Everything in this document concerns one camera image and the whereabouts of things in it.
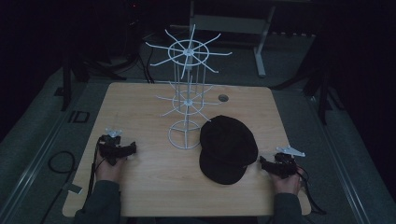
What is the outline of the person's left hand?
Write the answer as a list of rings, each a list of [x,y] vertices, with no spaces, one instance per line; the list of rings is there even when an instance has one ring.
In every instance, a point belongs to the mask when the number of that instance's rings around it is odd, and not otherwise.
[[[117,158],[115,165],[108,163],[100,153],[96,154],[95,159],[95,177],[97,181],[112,181],[115,183],[120,182],[121,172],[124,163],[127,161],[126,157]]]

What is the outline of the black tripod stand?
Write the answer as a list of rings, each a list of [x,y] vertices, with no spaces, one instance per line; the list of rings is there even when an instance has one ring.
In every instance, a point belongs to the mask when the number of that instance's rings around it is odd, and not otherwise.
[[[113,80],[126,80],[116,74],[117,70],[132,65],[133,63],[141,62],[143,67],[143,74],[147,83],[153,83],[154,79],[149,74],[148,65],[143,62],[139,53],[134,56],[128,56],[124,63],[116,65],[104,66],[99,62],[90,59],[88,56],[77,51],[76,49],[64,49],[62,51],[62,71],[63,71],[63,85],[59,87],[55,95],[63,97],[62,111],[65,111],[71,104],[72,100],[72,77],[75,77],[78,82],[88,82],[90,75],[88,69],[91,68],[99,73],[100,77],[108,77]]]
[[[328,97],[331,96],[330,86],[333,73],[337,70],[337,62],[330,59],[318,61],[303,60],[296,75],[280,84],[271,86],[271,90],[281,91],[297,82],[306,79],[303,87],[304,96],[313,97],[319,91],[318,118],[323,125],[327,124],[326,108]]]

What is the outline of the metal floor rail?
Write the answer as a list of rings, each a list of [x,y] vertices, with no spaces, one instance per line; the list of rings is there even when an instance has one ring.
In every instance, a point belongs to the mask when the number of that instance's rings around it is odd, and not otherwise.
[[[85,84],[71,88],[69,105],[55,94],[54,86],[44,88],[0,143],[0,224],[12,220],[85,88]]]

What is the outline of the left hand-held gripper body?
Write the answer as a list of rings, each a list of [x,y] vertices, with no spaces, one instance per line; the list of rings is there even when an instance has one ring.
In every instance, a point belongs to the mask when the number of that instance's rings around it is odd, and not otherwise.
[[[121,134],[122,130],[106,128],[106,133],[101,135],[98,140],[100,155],[112,166],[117,163],[118,158],[128,156],[127,147],[120,146]]]

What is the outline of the white wire display rack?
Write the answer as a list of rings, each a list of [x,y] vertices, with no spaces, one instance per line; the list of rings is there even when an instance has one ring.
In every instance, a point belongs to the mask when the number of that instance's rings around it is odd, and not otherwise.
[[[206,83],[208,72],[217,74],[218,71],[207,64],[211,56],[230,56],[231,52],[212,52],[208,45],[220,37],[217,34],[204,42],[194,38],[195,26],[187,38],[180,39],[172,35],[168,30],[164,31],[173,40],[169,46],[147,45],[152,49],[163,49],[167,58],[151,66],[160,66],[172,63],[174,66],[174,79],[168,84],[174,91],[172,96],[157,95],[158,99],[167,101],[171,109],[162,114],[168,117],[172,114],[180,115],[180,120],[175,121],[168,129],[167,138],[170,144],[178,149],[193,149],[200,144],[199,133],[202,125],[197,118],[210,121],[205,115],[205,107],[208,105],[221,105],[221,102],[210,102],[205,94],[213,88],[212,84]]]

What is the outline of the black cap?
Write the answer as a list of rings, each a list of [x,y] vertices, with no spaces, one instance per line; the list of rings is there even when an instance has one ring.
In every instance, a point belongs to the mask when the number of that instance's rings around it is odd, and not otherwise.
[[[258,158],[253,133],[238,119],[216,116],[200,132],[199,166],[210,180],[221,185],[237,183]]]

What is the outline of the grey metal desk frame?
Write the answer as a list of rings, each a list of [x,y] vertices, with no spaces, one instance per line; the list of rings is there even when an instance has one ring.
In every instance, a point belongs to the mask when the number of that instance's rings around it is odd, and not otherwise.
[[[252,16],[222,16],[199,13],[196,7],[201,0],[190,0],[190,34],[193,30],[244,35],[258,35],[259,43],[253,48],[253,55],[259,77],[266,77],[262,51],[276,10],[282,4],[305,4],[309,0],[254,0],[265,4],[264,18],[254,19]]]

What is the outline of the person's right hand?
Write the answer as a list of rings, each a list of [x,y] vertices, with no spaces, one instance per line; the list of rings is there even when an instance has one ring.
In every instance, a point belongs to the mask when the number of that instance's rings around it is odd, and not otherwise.
[[[301,188],[301,177],[303,173],[304,171],[298,167],[297,173],[287,178],[281,178],[278,175],[269,174],[274,186],[275,194],[288,193],[297,195]]]

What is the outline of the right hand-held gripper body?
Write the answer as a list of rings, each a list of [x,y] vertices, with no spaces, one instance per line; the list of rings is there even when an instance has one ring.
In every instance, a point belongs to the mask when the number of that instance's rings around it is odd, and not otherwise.
[[[275,154],[275,164],[272,174],[281,178],[287,178],[297,173],[297,163],[295,156],[305,157],[305,153],[291,146],[277,147]]]

